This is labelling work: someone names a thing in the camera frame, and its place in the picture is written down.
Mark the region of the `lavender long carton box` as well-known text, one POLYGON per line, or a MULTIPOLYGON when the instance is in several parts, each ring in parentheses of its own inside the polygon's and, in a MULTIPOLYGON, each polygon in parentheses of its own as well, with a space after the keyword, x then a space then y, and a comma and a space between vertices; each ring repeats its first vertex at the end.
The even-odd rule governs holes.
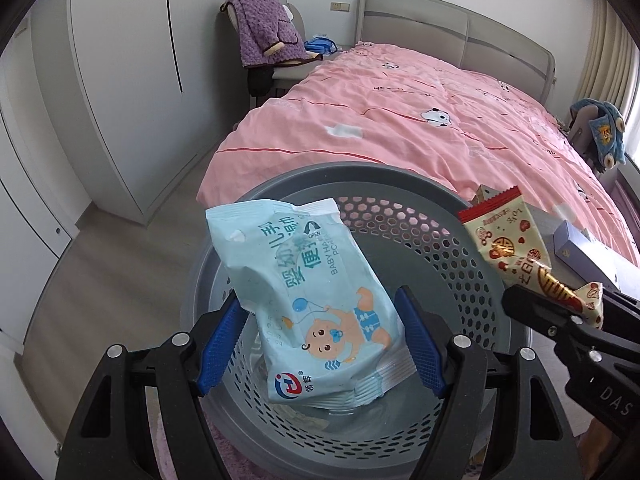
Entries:
POLYGON ((639 298, 639 268, 595 238, 563 221, 553 233, 555 255, 586 282, 639 298))

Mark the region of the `red white snack wrapper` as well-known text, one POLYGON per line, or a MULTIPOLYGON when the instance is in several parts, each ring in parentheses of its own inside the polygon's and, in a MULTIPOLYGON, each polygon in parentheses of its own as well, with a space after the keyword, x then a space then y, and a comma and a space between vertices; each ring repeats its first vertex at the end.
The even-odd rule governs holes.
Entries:
POLYGON ((571 289, 556 278, 544 240, 519 188, 508 188, 466 208, 458 218, 480 255, 507 285, 521 285, 562 304, 588 325, 602 327, 603 284, 589 282, 571 289))

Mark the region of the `blue baby wipes pack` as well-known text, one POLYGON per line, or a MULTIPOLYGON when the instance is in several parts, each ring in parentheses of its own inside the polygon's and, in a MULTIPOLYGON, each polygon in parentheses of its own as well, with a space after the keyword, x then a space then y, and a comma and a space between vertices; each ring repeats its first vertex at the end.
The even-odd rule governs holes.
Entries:
POLYGON ((335 200, 247 200, 205 215, 254 316, 270 401, 344 412, 414 375, 404 324, 335 200))

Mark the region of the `written paper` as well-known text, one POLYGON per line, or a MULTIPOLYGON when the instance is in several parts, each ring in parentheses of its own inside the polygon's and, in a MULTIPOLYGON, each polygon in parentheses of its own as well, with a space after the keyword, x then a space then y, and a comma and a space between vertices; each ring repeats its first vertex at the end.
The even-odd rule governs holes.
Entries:
POLYGON ((271 403, 273 411, 292 426, 308 431, 324 431, 329 426, 326 412, 318 408, 306 408, 282 403, 271 403))

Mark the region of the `grey perforated trash basket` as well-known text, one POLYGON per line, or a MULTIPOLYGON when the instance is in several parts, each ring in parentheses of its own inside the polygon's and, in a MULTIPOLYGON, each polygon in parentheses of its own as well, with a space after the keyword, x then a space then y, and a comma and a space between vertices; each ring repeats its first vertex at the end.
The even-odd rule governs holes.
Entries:
POLYGON ((183 314, 231 304, 200 386, 233 451, 280 479, 410 477, 445 419, 449 339, 528 343, 463 208, 433 181, 336 162, 207 211, 183 314))

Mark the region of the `grey wooden table board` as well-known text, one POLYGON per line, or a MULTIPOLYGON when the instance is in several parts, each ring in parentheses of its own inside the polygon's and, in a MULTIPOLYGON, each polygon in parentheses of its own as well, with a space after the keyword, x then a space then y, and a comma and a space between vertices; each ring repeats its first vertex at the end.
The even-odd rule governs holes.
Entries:
POLYGON ((459 219, 504 284, 553 300, 594 328, 614 318, 604 305, 607 292, 639 297, 638 266, 570 222, 555 229, 548 249, 516 186, 461 211, 459 219))

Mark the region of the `blue denim bear jacket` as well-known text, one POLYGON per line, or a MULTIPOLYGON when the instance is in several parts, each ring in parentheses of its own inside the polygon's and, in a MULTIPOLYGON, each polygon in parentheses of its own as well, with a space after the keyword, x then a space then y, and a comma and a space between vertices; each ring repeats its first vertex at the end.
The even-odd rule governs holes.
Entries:
POLYGON ((626 124, 622 114, 615 105, 608 101, 582 99, 570 106, 570 122, 582 107, 594 104, 599 109, 599 118, 590 122, 593 140, 597 144, 599 162, 612 169, 616 164, 626 160, 624 133, 626 124))

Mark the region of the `pink bed duvet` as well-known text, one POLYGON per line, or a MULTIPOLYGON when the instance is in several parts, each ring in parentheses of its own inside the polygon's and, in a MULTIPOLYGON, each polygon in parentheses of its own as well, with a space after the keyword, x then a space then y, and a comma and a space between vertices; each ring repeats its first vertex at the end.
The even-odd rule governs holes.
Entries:
POLYGON ((232 203, 279 174, 327 162, 375 162, 470 200, 515 186, 631 262, 630 229, 555 118, 528 94, 393 44, 358 44, 284 96, 251 110, 215 152, 196 198, 232 203))

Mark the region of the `beige curtain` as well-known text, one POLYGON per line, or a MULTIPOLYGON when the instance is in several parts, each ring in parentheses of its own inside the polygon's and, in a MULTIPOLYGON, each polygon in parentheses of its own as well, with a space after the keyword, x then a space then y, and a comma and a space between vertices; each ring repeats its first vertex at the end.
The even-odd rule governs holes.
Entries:
POLYGON ((638 48, 606 0, 593 0, 591 32, 576 96, 608 101, 626 117, 638 74, 638 48))

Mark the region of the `grey upholstered headboard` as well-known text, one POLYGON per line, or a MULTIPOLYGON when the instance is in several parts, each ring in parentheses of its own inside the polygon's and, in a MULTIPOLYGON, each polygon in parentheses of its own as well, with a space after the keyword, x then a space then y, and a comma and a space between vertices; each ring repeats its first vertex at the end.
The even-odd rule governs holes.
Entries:
POLYGON ((553 54, 483 14, 444 0, 358 0, 355 40, 396 44, 524 91, 541 104, 555 77, 553 54))

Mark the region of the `blue bag on nightstand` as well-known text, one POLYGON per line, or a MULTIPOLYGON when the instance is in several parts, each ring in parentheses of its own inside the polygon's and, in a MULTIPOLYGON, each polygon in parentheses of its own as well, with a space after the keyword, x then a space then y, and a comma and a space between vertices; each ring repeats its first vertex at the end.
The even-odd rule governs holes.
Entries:
POLYGON ((340 50, 338 45, 327 36, 314 36, 311 40, 304 42, 304 47, 307 52, 320 55, 332 55, 340 50))

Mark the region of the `white wardrobe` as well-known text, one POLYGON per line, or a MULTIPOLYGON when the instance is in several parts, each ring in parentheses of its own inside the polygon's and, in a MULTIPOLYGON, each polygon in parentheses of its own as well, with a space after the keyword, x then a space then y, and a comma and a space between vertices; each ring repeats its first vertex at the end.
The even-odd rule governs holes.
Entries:
POLYGON ((64 252, 89 206, 148 223, 250 106, 224 0, 1 0, 1 121, 64 252))

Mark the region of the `grey chair left of bed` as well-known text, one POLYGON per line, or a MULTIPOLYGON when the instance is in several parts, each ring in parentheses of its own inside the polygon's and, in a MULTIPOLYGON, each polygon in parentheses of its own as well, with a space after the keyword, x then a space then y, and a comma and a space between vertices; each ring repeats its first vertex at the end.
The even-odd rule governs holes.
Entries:
POLYGON ((239 37, 240 59, 246 73, 250 105, 268 96, 277 68, 321 62, 309 52, 280 0, 224 0, 220 12, 228 15, 239 37))

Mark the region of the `purple knitted blanket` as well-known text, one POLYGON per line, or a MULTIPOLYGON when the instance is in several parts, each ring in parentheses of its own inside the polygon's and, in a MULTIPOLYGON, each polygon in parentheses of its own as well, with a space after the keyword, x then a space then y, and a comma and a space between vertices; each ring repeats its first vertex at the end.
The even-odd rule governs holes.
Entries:
POLYGON ((244 68, 305 64, 316 57, 305 50, 302 37, 280 0, 226 0, 235 16, 244 68))

